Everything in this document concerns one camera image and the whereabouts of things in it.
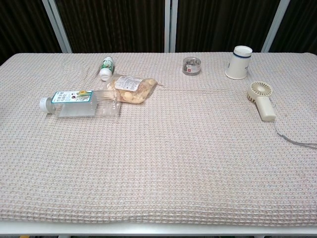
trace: plastic water bottle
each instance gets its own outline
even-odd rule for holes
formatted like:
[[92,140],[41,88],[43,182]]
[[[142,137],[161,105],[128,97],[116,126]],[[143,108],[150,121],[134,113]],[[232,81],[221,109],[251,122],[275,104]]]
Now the plastic water bottle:
[[42,98],[40,109],[44,113],[65,117],[117,117],[120,102],[114,90],[56,92],[53,97]]
[[103,64],[101,65],[101,69],[99,75],[101,76],[102,81],[107,81],[113,74],[114,63],[113,58],[108,56],[104,59]]

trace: fan grille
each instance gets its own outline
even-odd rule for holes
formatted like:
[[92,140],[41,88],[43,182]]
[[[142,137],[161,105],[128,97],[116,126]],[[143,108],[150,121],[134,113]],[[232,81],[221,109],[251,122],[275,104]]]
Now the fan grille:
[[272,94],[272,88],[264,82],[254,82],[251,84],[251,89],[253,92],[260,96],[267,97]]

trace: white mug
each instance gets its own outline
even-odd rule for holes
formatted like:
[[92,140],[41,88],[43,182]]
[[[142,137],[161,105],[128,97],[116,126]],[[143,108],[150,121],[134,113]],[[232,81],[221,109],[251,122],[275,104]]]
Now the white mug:
[[232,79],[243,79],[247,76],[252,49],[247,46],[236,46],[225,72]]

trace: plastic bag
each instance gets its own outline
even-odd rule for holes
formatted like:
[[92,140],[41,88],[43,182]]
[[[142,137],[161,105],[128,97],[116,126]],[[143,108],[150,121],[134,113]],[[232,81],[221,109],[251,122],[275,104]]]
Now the plastic bag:
[[107,83],[107,89],[119,92],[119,101],[139,104],[153,92],[157,81],[152,78],[140,79],[133,76],[114,74]]

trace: blue stripe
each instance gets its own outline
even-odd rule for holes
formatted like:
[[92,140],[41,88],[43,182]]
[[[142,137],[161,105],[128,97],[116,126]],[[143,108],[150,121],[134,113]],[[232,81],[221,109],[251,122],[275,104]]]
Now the blue stripe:
[[251,57],[251,56],[239,56],[239,55],[235,54],[234,52],[233,52],[233,54],[234,54],[236,57],[238,57],[238,58],[243,58],[243,59],[247,59],[247,58],[250,58],[250,57]]

